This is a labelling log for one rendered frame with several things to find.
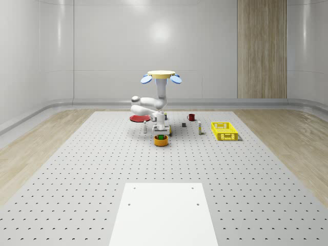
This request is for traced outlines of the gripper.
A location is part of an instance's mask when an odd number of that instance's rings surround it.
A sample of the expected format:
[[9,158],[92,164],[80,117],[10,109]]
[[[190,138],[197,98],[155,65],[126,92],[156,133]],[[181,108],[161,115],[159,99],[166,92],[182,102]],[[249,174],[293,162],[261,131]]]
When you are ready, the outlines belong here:
[[160,127],[159,125],[153,125],[153,135],[169,135],[169,125]]

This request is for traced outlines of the yellow bowl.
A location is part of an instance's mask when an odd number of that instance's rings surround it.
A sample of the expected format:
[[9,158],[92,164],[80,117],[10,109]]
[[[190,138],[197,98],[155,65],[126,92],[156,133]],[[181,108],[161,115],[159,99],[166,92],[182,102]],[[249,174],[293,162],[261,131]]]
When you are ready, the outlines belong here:
[[154,144],[159,147],[164,147],[168,144],[169,137],[167,135],[164,135],[163,140],[158,139],[158,135],[154,136]]

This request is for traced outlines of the yellow basket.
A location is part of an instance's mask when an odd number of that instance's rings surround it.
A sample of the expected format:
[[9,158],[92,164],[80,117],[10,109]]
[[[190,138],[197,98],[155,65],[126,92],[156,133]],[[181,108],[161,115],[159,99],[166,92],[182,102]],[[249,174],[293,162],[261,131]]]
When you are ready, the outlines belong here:
[[211,122],[217,140],[238,140],[238,132],[230,122]]

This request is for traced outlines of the white board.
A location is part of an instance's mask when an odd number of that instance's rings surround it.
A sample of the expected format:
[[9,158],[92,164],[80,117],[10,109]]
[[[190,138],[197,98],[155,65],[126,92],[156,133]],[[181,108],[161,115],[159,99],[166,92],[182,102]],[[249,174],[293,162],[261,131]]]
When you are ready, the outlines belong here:
[[201,183],[127,183],[109,246],[218,246]]

